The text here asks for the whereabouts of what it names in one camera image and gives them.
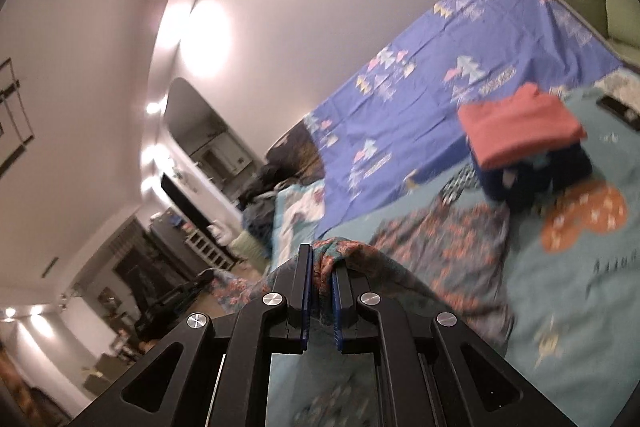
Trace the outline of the dark clothes pile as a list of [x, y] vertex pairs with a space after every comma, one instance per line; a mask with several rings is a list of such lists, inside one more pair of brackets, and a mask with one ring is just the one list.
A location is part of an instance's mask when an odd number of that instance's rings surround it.
[[283, 182], [296, 177], [295, 171], [279, 165], [260, 167], [244, 184], [238, 196], [238, 208], [242, 211], [242, 227], [272, 255], [273, 220], [276, 198]]

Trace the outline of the green cushion left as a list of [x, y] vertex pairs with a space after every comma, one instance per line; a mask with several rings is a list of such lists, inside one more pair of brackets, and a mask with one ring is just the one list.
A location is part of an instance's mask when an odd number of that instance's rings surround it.
[[247, 231], [242, 231], [232, 239], [228, 249], [235, 257], [248, 262], [257, 272], [264, 273], [270, 267], [268, 249]]

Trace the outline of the white plush toy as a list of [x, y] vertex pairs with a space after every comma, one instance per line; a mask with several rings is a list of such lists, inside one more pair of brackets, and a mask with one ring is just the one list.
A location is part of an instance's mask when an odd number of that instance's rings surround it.
[[228, 246], [236, 237], [235, 231], [219, 220], [212, 222], [207, 230], [220, 246]]

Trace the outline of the teal printed bed cover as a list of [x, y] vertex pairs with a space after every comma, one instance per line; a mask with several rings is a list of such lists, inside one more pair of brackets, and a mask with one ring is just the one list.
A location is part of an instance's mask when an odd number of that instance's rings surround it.
[[[588, 132], [592, 175], [509, 213], [502, 267], [514, 314], [506, 361], [579, 426], [611, 425], [639, 380], [639, 137], [597, 106], [601, 96], [591, 88], [567, 98]], [[362, 243], [435, 198], [500, 207], [461, 161], [337, 236]]]

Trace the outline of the white patterned quilt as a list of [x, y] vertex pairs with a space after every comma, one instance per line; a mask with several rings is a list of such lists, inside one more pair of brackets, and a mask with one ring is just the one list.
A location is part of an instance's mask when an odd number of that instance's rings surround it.
[[324, 181], [293, 184], [280, 191], [273, 218], [271, 269], [295, 257], [299, 246], [310, 244], [324, 216]]

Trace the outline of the navy star fleece garment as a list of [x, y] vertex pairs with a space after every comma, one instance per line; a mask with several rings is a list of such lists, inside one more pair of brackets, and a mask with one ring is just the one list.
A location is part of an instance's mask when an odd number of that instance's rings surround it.
[[512, 212], [527, 210], [538, 196], [560, 193], [592, 175], [591, 160], [580, 143], [499, 168], [480, 167], [474, 154], [471, 159], [485, 196]]

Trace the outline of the dark headboard with tree picture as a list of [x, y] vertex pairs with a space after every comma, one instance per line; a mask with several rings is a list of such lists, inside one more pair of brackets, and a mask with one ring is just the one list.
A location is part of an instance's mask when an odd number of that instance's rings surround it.
[[288, 170], [304, 185], [326, 176], [318, 147], [302, 120], [267, 150], [265, 158], [268, 164]]

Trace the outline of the folded pink garment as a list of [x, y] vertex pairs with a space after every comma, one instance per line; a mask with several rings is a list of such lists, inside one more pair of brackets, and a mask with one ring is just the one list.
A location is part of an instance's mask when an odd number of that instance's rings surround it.
[[556, 95], [525, 83], [503, 100], [462, 105], [458, 118], [480, 168], [498, 169], [587, 138]]

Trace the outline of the purple tree-print sheet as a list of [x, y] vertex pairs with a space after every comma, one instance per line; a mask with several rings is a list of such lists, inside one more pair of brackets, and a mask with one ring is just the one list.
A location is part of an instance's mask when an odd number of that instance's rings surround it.
[[526, 82], [565, 93], [620, 68], [562, 0], [439, 0], [304, 123], [324, 167], [320, 232], [366, 215], [462, 161], [457, 111]]

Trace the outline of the black remote on bed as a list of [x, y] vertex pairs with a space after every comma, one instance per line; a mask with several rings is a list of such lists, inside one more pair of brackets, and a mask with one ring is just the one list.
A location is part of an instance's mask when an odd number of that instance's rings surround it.
[[601, 96], [597, 101], [597, 106], [610, 113], [623, 124], [626, 124], [634, 132], [640, 131], [639, 113], [625, 103], [618, 101], [617, 98], [609, 95]]

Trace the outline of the green pillow right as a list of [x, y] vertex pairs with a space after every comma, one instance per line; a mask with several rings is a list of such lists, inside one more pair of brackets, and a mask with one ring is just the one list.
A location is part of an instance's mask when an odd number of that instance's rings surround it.
[[629, 63], [639, 66], [639, 0], [564, 0]]

